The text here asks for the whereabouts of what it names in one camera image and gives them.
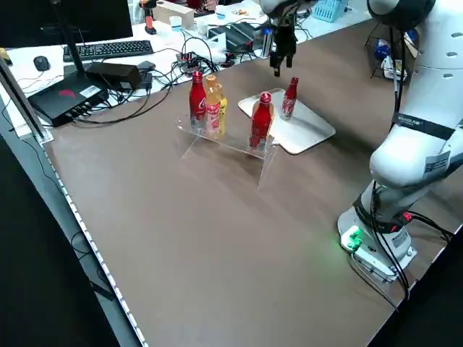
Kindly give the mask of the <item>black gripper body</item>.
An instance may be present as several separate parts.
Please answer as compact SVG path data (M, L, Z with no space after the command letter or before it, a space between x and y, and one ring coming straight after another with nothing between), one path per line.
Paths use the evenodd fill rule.
M293 24L278 25L273 29L273 41L276 44L276 55L293 56L296 53L297 38Z

